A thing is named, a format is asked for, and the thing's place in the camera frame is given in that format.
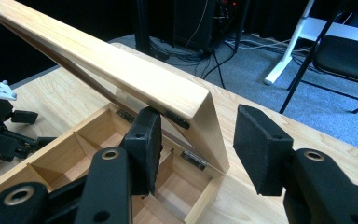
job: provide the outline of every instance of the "wooden lid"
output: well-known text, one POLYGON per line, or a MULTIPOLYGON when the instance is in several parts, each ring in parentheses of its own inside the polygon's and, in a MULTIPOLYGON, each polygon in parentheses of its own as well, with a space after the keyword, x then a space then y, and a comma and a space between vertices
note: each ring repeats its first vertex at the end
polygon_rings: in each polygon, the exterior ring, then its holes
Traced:
POLYGON ((97 91, 102 86, 83 68, 155 107, 208 163, 227 172, 226 148, 207 89, 12 0, 0 1, 0 23, 97 91))

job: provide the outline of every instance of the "wooden table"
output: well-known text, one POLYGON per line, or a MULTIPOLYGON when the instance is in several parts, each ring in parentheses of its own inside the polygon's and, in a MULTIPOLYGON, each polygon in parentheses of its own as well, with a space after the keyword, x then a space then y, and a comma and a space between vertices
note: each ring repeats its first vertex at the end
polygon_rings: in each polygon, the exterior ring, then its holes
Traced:
MULTIPOLYGON (((230 169, 220 187, 216 200, 203 219, 203 223, 287 222, 282 206, 282 197, 257 196, 252 182, 232 147, 238 104, 251 105, 264 111, 295 139, 294 149, 309 147, 321 150, 331 156, 346 175, 358 185, 358 149, 356 147, 320 133, 232 92, 225 91, 209 82, 193 77, 166 63, 143 55, 134 49, 120 44, 114 45, 164 67, 178 76, 198 83, 212 93, 227 149, 230 169)), ((122 94, 117 91, 116 87, 100 78, 97 79, 105 87, 113 90, 115 94, 122 94)), ((15 92, 18 94, 18 101, 12 102, 15 108, 37 112, 39 118, 34 125, 8 123, 7 126, 11 131, 30 137, 59 136, 108 103, 108 100, 99 93, 62 68, 20 86, 15 92)), ((17 164, 16 162, 1 164, 0 175, 17 164)))

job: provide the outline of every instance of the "wooden box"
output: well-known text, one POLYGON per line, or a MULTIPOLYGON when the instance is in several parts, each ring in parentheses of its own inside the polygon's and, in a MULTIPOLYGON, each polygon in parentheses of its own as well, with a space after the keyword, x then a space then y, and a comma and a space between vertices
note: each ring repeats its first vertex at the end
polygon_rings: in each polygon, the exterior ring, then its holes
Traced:
POLYGON ((97 150, 117 146, 133 111, 113 94, 114 85, 165 118, 157 192, 133 197, 134 222, 196 223, 202 217, 229 168, 208 90, 15 1, 0 1, 0 23, 113 102, 1 176, 0 192, 25 181, 53 191, 85 175, 97 150))

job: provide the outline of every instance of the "black chair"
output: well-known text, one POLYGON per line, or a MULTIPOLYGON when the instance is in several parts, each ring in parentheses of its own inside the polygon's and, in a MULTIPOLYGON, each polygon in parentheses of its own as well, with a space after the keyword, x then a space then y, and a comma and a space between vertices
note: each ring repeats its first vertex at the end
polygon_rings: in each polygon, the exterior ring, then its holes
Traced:
MULTIPOLYGON (((338 36, 326 35, 328 29, 337 16, 341 15, 343 12, 352 12, 358 15, 358 0, 341 1, 331 18, 327 21, 325 27, 322 29, 318 38, 310 48, 310 52, 305 61, 301 64, 296 77, 293 79, 288 88, 290 92, 280 110, 281 114, 283 114, 292 99, 300 81, 358 100, 357 97, 353 97, 347 93, 334 91, 326 87, 301 80, 307 71, 308 66, 312 63, 316 69, 321 70, 324 74, 358 82, 358 41, 338 36)), ((353 110, 352 113, 358 113, 358 108, 353 110)))

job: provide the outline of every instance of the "gray carpet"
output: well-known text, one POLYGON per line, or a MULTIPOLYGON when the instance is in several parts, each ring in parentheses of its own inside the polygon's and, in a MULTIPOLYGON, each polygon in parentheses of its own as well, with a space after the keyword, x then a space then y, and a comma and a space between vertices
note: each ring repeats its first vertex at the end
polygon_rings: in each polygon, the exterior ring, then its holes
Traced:
MULTIPOLYGON (((274 43, 255 35, 243 35, 242 39, 251 39, 263 44, 274 43)), ((154 39, 154 41, 168 50, 194 53, 179 47, 173 49, 169 45, 160 43, 157 39, 154 39)), ((133 35, 115 39, 113 42, 119 42, 131 48, 135 46, 133 35)), ((231 49, 224 44, 216 50, 217 59, 220 63, 230 54, 231 49)), ((298 64, 291 61, 273 85, 265 85, 263 83, 264 78, 281 57, 280 54, 262 49, 239 49, 230 61, 221 66, 226 89, 269 109, 279 111, 288 93, 286 88, 299 68, 298 64)), ((166 63, 200 77, 208 65, 208 60, 197 64, 183 62, 171 57, 166 63)), ((212 56, 206 72, 215 65, 212 56)), ((215 69, 206 77, 206 80, 222 87, 218 74, 218 70, 215 69)), ((358 96, 358 84, 341 78, 308 71, 304 79, 358 96)), ((357 107, 358 101, 356 100, 300 83, 284 115, 358 147, 358 114, 349 112, 357 107)))

